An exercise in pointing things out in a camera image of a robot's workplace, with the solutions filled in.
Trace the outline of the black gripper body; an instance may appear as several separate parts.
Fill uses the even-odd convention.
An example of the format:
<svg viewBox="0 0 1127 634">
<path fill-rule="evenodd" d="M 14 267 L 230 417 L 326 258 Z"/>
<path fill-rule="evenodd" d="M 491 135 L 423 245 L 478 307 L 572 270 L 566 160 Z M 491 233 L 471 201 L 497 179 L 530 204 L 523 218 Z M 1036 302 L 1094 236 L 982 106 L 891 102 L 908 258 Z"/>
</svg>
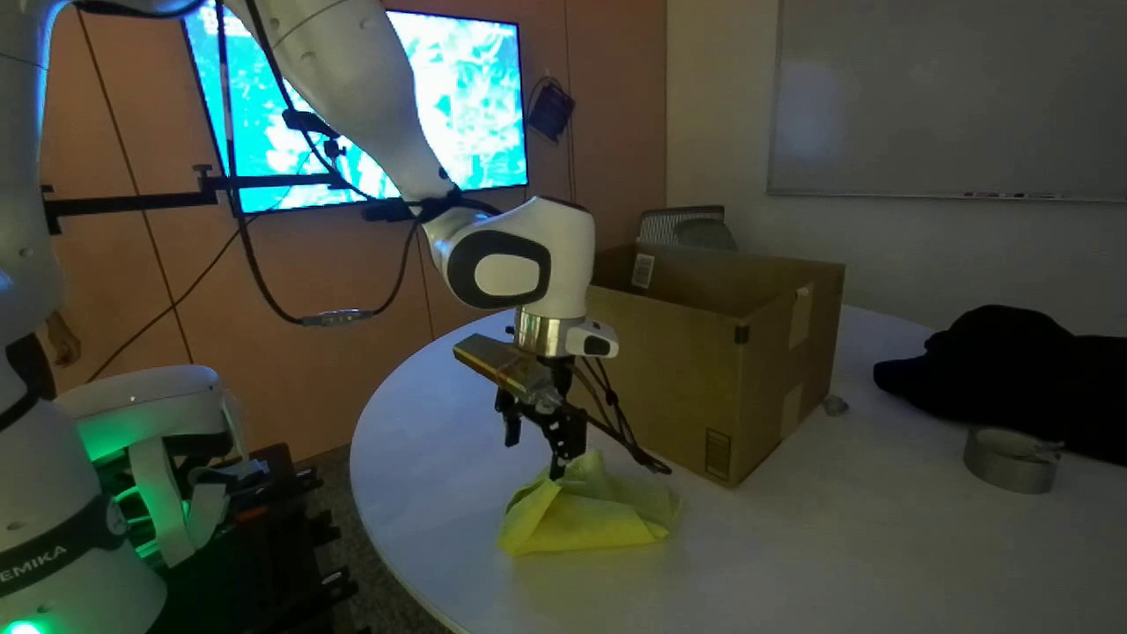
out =
<svg viewBox="0 0 1127 634">
<path fill-rule="evenodd" d="M 456 344 L 456 359 L 497 386 L 505 417 L 565 417 L 574 416 L 566 398 L 572 362 L 544 359 L 515 341 L 468 335 Z"/>
</svg>

